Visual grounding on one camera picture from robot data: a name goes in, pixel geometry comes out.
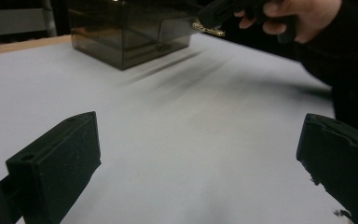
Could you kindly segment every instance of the white tabletop surface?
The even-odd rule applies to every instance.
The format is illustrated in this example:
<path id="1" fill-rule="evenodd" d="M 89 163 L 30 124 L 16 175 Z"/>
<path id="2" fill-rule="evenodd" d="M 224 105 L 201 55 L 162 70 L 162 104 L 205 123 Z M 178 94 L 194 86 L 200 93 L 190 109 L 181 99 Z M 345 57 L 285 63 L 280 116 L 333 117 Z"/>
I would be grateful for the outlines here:
<path id="1" fill-rule="evenodd" d="M 306 114 L 333 117 L 328 94 L 299 63 L 207 35 L 124 72 L 70 43 L 0 54 L 0 178 L 96 111 L 102 165 L 62 223 L 342 224 L 296 160 Z"/>

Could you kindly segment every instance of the black handheld object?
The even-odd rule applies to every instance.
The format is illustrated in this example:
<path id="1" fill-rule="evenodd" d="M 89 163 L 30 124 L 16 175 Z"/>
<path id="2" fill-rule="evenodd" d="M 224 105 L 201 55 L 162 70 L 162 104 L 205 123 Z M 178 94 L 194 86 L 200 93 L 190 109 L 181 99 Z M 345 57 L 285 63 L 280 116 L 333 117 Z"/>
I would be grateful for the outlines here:
<path id="1" fill-rule="evenodd" d="M 235 11 L 245 10 L 246 17 L 255 18 L 256 23 L 263 23 L 269 20 L 263 12 L 263 5 L 266 2 L 266 0 L 215 0 L 199 11 L 198 18 L 202 26 L 213 29 L 232 17 Z M 281 44 L 292 42 L 296 37 L 294 16 L 274 20 L 286 24 L 286 31 L 278 35 L 278 42 Z"/>
<path id="2" fill-rule="evenodd" d="M 59 224 L 101 164 L 95 112 L 66 119 L 7 160 L 0 224 Z"/>
<path id="3" fill-rule="evenodd" d="M 358 130 L 335 119 L 308 114 L 296 158 L 315 185 L 349 211 L 341 215 L 358 224 Z"/>

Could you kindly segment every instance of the black clothing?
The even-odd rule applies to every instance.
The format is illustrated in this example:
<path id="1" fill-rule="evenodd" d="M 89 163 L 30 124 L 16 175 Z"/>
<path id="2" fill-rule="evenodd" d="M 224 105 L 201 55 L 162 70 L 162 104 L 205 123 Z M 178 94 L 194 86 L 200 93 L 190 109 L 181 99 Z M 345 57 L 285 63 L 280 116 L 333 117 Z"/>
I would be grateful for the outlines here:
<path id="1" fill-rule="evenodd" d="M 296 44 L 296 55 L 332 87 L 336 119 L 358 129 L 358 1 L 343 0 L 327 28 L 309 43 Z"/>

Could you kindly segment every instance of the transparent box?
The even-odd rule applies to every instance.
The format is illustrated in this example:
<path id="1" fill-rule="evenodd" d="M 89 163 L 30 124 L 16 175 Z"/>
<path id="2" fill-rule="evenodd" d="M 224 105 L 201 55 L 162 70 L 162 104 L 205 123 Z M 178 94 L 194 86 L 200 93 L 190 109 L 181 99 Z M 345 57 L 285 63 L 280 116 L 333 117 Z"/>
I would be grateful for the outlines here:
<path id="1" fill-rule="evenodd" d="M 188 0 L 69 0 L 72 44 L 124 70 L 188 47 L 199 8 Z"/>

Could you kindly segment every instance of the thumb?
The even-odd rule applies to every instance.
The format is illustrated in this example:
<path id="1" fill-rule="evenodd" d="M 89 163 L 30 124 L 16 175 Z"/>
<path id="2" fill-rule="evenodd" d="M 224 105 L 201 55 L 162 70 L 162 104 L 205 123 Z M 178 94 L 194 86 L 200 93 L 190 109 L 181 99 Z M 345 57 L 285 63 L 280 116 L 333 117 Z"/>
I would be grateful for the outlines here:
<path id="1" fill-rule="evenodd" d="M 264 4 L 264 13 L 269 17 L 296 15 L 311 8 L 312 0 L 272 0 Z"/>

